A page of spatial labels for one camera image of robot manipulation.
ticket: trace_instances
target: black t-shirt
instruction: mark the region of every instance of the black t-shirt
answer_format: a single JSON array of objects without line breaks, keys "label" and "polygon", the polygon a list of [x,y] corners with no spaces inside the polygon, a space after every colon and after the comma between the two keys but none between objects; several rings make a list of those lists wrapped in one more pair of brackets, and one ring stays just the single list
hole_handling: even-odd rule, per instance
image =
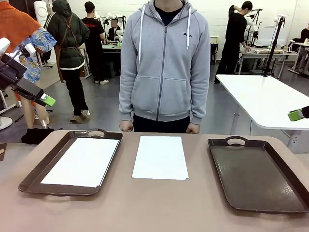
[{"label": "black t-shirt", "polygon": [[309,30],[307,28],[303,29],[301,31],[300,39],[302,40],[302,43],[306,40],[309,39]]},{"label": "black t-shirt", "polygon": [[226,43],[239,44],[245,41],[244,34],[247,20],[242,14],[235,13],[234,6],[228,10],[228,24],[226,29]]},{"label": "black t-shirt", "polygon": [[165,12],[165,11],[162,11],[161,9],[157,8],[156,6],[154,6],[154,7],[155,7],[155,10],[159,13],[164,25],[167,26],[168,24],[171,23],[171,21],[173,21],[173,19],[176,17],[176,15],[178,15],[179,12],[182,11],[183,6],[180,9],[178,9],[176,11],[172,11],[172,12]]},{"label": "black t-shirt", "polygon": [[84,18],[82,21],[90,30],[89,39],[85,42],[87,52],[102,49],[100,34],[104,33],[104,29],[101,22],[95,18]]}]

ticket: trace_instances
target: hoodie zipper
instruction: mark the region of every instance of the hoodie zipper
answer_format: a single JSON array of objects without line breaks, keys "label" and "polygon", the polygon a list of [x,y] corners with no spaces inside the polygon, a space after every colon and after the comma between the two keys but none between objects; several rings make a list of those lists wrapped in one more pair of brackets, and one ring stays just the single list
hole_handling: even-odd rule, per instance
[{"label": "hoodie zipper", "polygon": [[168,32],[168,27],[164,26],[164,45],[163,45],[162,70],[161,70],[161,77],[160,77],[160,92],[159,92],[158,110],[156,112],[156,121],[159,120],[159,111],[160,111],[161,95],[162,95],[162,88],[163,88],[163,71],[164,71],[167,32]]}]

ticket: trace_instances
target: hoodie cuff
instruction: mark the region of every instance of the hoodie cuff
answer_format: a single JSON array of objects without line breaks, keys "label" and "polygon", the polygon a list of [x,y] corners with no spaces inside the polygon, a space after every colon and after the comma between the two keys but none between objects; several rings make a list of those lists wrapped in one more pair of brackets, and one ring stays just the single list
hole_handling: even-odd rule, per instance
[{"label": "hoodie cuff", "polygon": [[201,125],[201,122],[202,122],[202,118],[199,118],[199,117],[193,116],[191,119],[191,123],[196,124],[196,125]]},{"label": "hoodie cuff", "polygon": [[122,121],[132,121],[131,113],[120,113],[120,120]]}]

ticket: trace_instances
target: tray handle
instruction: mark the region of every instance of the tray handle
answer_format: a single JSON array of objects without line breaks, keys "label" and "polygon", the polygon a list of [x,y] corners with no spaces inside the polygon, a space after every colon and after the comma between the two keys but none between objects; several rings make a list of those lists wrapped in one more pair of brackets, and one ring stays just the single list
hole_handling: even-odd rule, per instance
[{"label": "tray handle", "polygon": [[[103,134],[102,135],[93,135],[93,136],[89,135],[91,132],[95,132],[95,131],[102,132]],[[86,137],[86,138],[104,138],[109,133],[107,131],[103,130],[103,129],[96,128],[96,129],[91,129],[91,130],[88,130],[88,131],[77,131],[76,134],[81,135],[82,137]]]},{"label": "tray handle", "polygon": [[[228,144],[228,141],[231,140],[231,139],[240,139],[242,141],[245,142],[245,145],[242,145],[242,144]],[[231,137],[227,137],[226,139],[223,139],[222,141],[224,141],[226,143],[226,146],[246,146],[247,143],[249,143],[250,140],[244,138],[244,137],[241,137],[241,136],[231,136]]]}]

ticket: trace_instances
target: fila logo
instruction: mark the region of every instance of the fila logo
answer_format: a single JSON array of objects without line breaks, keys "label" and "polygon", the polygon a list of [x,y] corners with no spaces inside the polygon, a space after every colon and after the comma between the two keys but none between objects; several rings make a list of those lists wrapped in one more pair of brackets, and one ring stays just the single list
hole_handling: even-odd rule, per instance
[{"label": "fila logo", "polygon": [[[183,36],[187,36],[187,33],[184,33]],[[189,35],[190,38],[192,38],[192,35]]]}]

